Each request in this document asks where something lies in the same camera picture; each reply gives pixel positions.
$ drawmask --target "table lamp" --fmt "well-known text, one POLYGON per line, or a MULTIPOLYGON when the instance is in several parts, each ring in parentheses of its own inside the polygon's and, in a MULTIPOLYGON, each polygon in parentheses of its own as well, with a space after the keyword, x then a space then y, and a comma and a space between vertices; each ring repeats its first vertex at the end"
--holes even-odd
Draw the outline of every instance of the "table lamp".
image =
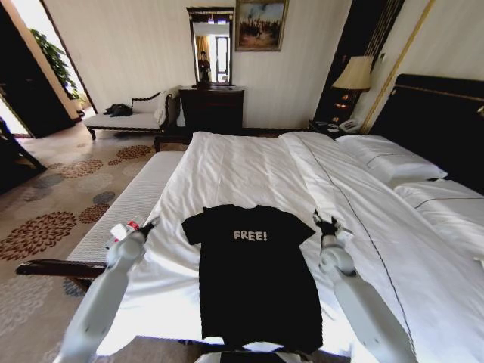
POLYGON ((372 55, 351 57, 344 71, 333 83, 333 87, 363 92, 368 91, 371 86, 370 72, 372 62, 372 55))
MULTIPOLYGON (((372 62, 373 56, 371 55, 351 57, 344 71, 332 86, 347 91, 368 91, 371 87, 370 72, 372 62)), ((350 100, 350 95, 346 92, 341 97, 341 101, 334 104, 338 111, 331 121, 333 123, 339 123, 348 119, 356 99, 357 97, 352 97, 350 100)))

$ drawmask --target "lamp shade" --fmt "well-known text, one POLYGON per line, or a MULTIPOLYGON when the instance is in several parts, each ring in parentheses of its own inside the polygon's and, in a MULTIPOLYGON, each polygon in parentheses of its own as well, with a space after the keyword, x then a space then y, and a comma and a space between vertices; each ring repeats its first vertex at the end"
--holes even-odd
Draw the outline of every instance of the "lamp shade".
POLYGON ((370 72, 373 56, 362 55, 351 57, 345 70, 333 83, 335 88, 358 89, 367 91, 371 87, 370 72))

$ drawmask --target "person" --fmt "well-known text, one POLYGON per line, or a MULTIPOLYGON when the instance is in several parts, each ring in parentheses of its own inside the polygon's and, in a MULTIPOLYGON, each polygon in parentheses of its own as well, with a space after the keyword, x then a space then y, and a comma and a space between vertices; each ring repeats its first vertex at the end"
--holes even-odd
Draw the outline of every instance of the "person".
POLYGON ((206 52, 202 51, 202 59, 198 60, 198 71, 200 72, 201 82, 210 82, 209 72, 210 72, 210 62, 206 59, 206 52))

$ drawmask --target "telephone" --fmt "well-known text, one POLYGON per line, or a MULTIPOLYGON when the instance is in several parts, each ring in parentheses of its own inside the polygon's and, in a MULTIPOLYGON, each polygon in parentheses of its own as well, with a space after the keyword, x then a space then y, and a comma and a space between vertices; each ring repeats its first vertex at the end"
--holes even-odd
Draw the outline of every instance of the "telephone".
POLYGON ((341 123, 340 129, 348 134, 352 134, 356 133, 360 129, 360 125, 355 119, 349 119, 348 121, 341 123))

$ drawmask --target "nightstand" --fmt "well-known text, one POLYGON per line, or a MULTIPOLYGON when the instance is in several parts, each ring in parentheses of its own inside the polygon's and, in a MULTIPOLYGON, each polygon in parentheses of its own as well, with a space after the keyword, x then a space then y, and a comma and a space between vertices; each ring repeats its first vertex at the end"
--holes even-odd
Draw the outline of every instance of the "nightstand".
POLYGON ((348 135, 346 132, 344 132, 341 129, 338 129, 336 132, 331 132, 329 131, 329 128, 327 127, 327 124, 325 125, 319 125, 316 123, 314 120, 309 120, 309 131, 313 132, 319 132, 320 134, 325 134, 332 138, 333 140, 336 138, 339 138, 340 136, 348 135))

